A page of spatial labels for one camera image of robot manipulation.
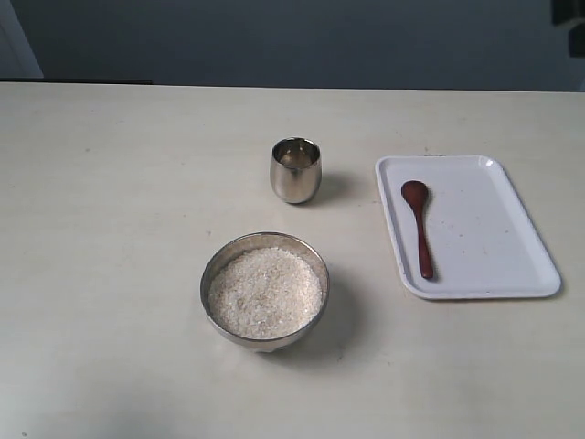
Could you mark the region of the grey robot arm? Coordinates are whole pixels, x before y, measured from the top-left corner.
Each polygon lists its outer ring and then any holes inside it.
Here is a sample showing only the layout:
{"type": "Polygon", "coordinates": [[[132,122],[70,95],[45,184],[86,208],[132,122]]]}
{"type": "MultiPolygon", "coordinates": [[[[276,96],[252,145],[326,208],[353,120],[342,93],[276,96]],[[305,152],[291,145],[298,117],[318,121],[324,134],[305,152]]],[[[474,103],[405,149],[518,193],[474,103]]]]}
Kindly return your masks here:
{"type": "Polygon", "coordinates": [[[584,58],[584,0],[551,0],[551,22],[568,29],[568,50],[572,58],[584,58]]]}

